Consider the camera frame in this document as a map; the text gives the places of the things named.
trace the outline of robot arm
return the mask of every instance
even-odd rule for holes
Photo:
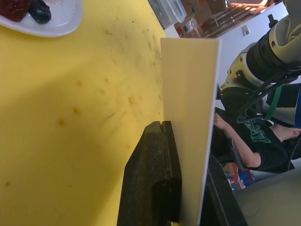
[[[238,55],[222,84],[221,101],[238,123],[264,118],[301,128],[301,84],[284,85],[301,75],[301,1],[284,3],[289,15],[269,16],[269,32]]]

